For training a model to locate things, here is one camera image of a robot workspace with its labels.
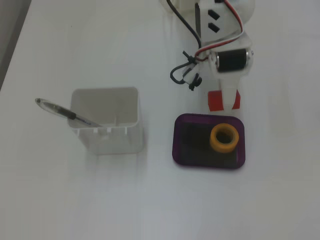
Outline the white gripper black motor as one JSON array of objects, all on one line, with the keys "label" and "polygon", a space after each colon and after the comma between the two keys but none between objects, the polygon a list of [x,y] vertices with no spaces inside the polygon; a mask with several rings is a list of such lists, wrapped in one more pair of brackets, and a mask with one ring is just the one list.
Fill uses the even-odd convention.
[{"label": "white gripper black motor", "polygon": [[236,101],[239,79],[253,65],[254,52],[248,36],[209,51],[208,64],[213,77],[219,80],[224,111],[231,111]]}]

